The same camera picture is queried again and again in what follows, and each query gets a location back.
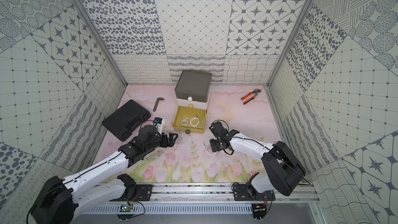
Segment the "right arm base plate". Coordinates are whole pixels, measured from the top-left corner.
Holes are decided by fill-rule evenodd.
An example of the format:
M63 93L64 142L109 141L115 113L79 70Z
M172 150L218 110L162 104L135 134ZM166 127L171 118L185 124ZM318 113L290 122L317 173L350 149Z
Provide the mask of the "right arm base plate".
M234 200L235 201L265 201L265 200L270 200L274 201L276 200L274 192L271 191L265 191L263 193L258 193L254 187L251 185L252 180L259 174L256 173L251 176L249 181L245 184L239 184L237 182L233 183L231 185L231 189L234 194Z

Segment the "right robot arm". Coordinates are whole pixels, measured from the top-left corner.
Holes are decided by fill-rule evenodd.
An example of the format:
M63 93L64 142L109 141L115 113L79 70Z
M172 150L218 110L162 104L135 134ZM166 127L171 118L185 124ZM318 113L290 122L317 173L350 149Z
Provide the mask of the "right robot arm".
M214 138L210 140L212 152L231 150L244 153L262 162L265 174L255 173L245 185L235 184L232 188L244 199L257 200L267 192L277 191L284 196L292 194L304 179L306 171L292 150L282 141L276 144L251 139L237 130L224 128L220 120L214 121L209 130Z

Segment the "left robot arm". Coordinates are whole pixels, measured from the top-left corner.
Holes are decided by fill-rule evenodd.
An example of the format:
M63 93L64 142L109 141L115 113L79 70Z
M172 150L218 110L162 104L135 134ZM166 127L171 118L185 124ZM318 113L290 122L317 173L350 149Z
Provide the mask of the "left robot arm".
M177 133L163 133L161 124L142 127L136 137L108 158L73 175L48 179L27 216L38 224L69 224L80 214L107 201L136 200L137 183L122 171L158 147L173 147L177 138Z

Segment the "yellow bottom drawer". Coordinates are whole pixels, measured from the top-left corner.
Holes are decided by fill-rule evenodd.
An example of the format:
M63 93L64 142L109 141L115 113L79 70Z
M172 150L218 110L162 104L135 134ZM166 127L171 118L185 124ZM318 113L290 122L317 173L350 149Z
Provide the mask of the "yellow bottom drawer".
M173 129L175 131L179 131L179 132L189 131L190 133L203 134L205 132L206 114L207 114L207 110L179 106L175 120L173 122ZM185 119L187 117L190 118L192 116L198 116L200 118L200 120L203 124L203 128L194 129L191 127L178 127L180 125L180 121L182 119Z

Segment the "white drawer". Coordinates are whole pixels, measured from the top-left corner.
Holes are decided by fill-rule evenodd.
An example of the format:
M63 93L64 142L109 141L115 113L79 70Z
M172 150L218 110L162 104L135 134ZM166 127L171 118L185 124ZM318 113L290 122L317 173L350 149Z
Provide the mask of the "white drawer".
M207 110L208 109L208 103L207 102L189 101L189 100L177 98L177 104L179 106L202 109L202 110Z

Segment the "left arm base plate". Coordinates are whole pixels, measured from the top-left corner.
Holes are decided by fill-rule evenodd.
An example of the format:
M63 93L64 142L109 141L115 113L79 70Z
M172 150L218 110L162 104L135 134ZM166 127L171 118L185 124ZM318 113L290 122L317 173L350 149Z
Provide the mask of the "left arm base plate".
M125 187L120 200L150 201L153 189L152 184L137 184L137 182L127 174L121 174L117 179L122 181L122 184Z

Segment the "white earphones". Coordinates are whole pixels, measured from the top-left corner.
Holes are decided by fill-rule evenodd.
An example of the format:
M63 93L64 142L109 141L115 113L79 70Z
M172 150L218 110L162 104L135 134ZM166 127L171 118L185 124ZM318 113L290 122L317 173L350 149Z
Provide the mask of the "white earphones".
M189 126L194 129L201 129L203 128L203 124L198 116L192 116L189 118L188 122Z
M178 127L190 127L190 118L187 117L185 119L182 119Z
M214 154L214 152L212 151L211 146L209 144L204 144L204 146L205 146L205 151L207 152L207 154L209 154L209 155Z

